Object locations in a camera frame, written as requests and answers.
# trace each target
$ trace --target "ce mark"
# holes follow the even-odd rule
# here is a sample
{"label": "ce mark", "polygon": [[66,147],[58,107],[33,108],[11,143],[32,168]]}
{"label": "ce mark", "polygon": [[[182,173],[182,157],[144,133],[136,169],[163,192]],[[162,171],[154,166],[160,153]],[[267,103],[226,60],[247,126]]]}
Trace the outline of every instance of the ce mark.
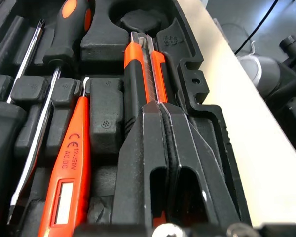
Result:
{"label": "ce mark", "polygon": [[[69,139],[72,139],[73,137],[77,137],[78,139],[80,138],[79,134],[77,133],[73,133],[69,136]],[[67,147],[79,147],[79,143],[78,142],[69,142]]]}

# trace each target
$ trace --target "black cable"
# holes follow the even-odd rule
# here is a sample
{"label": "black cable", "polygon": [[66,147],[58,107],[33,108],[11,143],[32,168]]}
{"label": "black cable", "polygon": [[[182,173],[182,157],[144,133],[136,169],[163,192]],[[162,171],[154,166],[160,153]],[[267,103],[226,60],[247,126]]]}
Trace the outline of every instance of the black cable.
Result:
{"label": "black cable", "polygon": [[263,24],[263,22],[267,19],[275,5],[277,4],[278,0],[275,0],[270,9],[267,11],[266,15],[263,17],[263,19],[260,21],[258,26],[252,31],[252,33],[249,35],[249,37],[243,42],[243,44],[238,48],[238,50],[235,52],[235,54],[239,53],[239,51],[246,45],[246,43],[252,38],[252,36],[258,31],[260,26]]}

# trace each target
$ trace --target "metal screw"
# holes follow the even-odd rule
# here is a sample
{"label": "metal screw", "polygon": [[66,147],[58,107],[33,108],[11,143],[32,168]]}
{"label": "metal screw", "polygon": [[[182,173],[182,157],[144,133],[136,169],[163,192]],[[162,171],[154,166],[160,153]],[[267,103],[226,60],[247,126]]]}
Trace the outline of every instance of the metal screw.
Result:
{"label": "metal screw", "polygon": [[187,237],[184,230],[172,223],[158,226],[152,233],[152,237]]}
{"label": "metal screw", "polygon": [[251,226],[244,223],[234,223],[227,229],[228,237],[261,237]]}

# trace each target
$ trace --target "hole in case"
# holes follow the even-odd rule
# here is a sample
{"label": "hole in case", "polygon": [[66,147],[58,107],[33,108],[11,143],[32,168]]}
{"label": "hole in case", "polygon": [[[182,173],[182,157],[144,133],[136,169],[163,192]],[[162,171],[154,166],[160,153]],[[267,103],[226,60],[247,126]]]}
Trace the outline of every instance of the hole in case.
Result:
{"label": "hole in case", "polygon": [[192,79],[192,82],[193,82],[194,84],[200,84],[200,83],[201,83],[201,81],[200,81],[199,79],[197,79],[197,78],[193,78],[193,79]]}

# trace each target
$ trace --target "orange utility knife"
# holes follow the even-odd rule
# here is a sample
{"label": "orange utility knife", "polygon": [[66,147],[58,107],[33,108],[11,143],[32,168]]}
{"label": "orange utility knife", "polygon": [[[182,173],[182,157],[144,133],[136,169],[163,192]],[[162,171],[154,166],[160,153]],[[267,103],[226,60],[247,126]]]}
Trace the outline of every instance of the orange utility knife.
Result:
{"label": "orange utility knife", "polygon": [[168,102],[164,70],[164,56],[154,50],[152,38],[144,33],[131,32],[131,42],[125,50],[124,61],[126,134],[143,105],[153,100]]}
{"label": "orange utility knife", "polygon": [[153,40],[150,35],[147,35],[147,43],[148,43],[148,49],[150,54],[150,60],[152,65],[152,72],[153,72],[153,78],[154,78],[154,84],[157,94],[157,100],[159,103],[168,102],[167,97],[167,91],[166,86],[164,82],[164,74],[166,71],[166,60],[162,53],[159,53],[158,51],[154,50],[153,46]]}
{"label": "orange utility knife", "polygon": [[54,165],[47,191],[39,237],[71,237],[86,221],[90,190],[89,103],[78,99]]}

